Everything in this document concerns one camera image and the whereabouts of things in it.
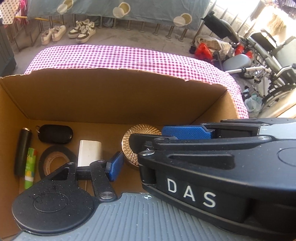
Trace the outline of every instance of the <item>gingham tablecloth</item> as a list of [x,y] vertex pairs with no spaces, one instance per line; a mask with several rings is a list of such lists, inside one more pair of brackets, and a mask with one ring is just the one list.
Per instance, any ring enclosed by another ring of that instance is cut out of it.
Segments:
[[39,69],[139,69],[220,84],[227,88],[240,118],[248,118],[241,89],[227,73],[194,58],[153,50],[104,45],[56,46],[42,50],[33,59],[25,74]]

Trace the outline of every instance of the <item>shoe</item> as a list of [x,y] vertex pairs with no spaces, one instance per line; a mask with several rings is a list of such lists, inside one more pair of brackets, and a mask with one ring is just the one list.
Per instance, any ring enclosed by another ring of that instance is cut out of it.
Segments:
[[47,45],[51,38],[52,38],[53,29],[49,28],[48,30],[44,31],[44,33],[41,35],[41,44]]
[[78,35],[83,31],[84,27],[88,24],[89,19],[86,19],[84,21],[76,21],[76,27],[68,33],[68,37],[70,39],[76,39]]
[[76,42],[79,44],[83,44],[87,42],[89,38],[95,33],[96,29],[94,28],[94,22],[90,22],[88,25],[85,26],[81,34],[78,35],[78,37],[76,38]]
[[63,35],[66,32],[66,26],[62,25],[62,26],[54,26],[53,28],[53,32],[52,32],[52,41],[53,42],[57,42],[59,41]]

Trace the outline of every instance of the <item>glue stick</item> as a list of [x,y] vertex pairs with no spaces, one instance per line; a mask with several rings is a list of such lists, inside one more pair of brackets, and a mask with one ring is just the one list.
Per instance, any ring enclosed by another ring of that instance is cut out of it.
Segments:
[[33,148],[29,148],[25,170],[25,189],[33,186],[36,155],[37,151]]

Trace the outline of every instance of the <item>white charger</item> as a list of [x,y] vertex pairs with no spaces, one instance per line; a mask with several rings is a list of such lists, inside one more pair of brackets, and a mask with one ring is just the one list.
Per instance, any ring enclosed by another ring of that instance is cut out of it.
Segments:
[[78,167],[89,166],[90,163],[102,159],[102,143],[99,141],[81,140],[78,152]]

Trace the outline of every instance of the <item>gold patterned lid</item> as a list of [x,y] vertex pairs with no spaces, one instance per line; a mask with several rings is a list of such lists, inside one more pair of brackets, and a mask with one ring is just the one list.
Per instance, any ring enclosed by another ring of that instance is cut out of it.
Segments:
[[129,137],[131,134],[138,133],[138,134],[149,134],[149,135],[161,135],[161,131],[154,126],[150,126],[147,124],[139,124],[130,128],[123,136],[121,147],[124,155],[126,156],[128,162],[133,166],[138,167],[138,157],[137,154],[134,153],[129,145]]

